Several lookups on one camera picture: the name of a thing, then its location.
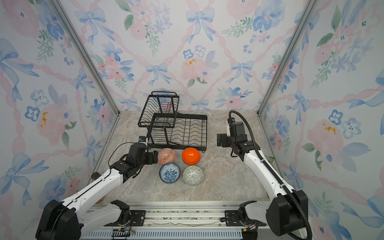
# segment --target wall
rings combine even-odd
[[[34,239],[45,204],[85,187],[114,120],[45,1],[1,0],[0,239]]]
[[[320,0],[262,115],[285,180],[311,199],[317,240],[384,239],[383,10]]]
[[[154,90],[207,110],[258,109],[306,0],[61,3],[122,110]]]

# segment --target black wire dish rack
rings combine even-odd
[[[148,96],[137,123],[148,129],[148,147],[206,151],[207,116],[178,113],[179,101],[175,92],[154,91]]]

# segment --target orange patterned bowl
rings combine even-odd
[[[176,158],[176,153],[170,148],[163,148],[157,154],[157,161],[161,165],[173,162]]]
[[[183,151],[181,157],[186,164],[194,165],[200,161],[201,155],[196,148],[189,147]]]

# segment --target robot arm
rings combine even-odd
[[[134,143],[128,154],[88,186],[61,202],[49,202],[43,210],[36,239],[75,240],[111,222],[127,224],[130,220],[129,206],[119,200],[112,201],[103,209],[86,212],[109,191],[130,177],[135,178],[144,165],[153,163],[157,163],[157,151],[147,152],[144,143]]]
[[[237,114],[245,122],[251,135],[251,141],[248,141],[243,122],[235,122],[231,113]],[[230,111],[227,120],[227,133],[217,135],[217,145],[232,148],[231,157],[240,157],[252,169],[270,198],[269,205],[257,201],[241,204],[238,212],[243,223],[249,223],[250,220],[268,223],[277,236],[288,233],[295,239],[301,238],[291,232],[305,227],[307,230],[305,239],[312,239],[307,217],[308,197],[302,190],[295,191],[265,160],[263,152],[253,138],[249,124],[240,113]]]

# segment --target blue floral bowl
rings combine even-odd
[[[164,164],[159,171],[160,179],[167,184],[176,182],[180,177],[180,173],[179,166],[172,162]]]

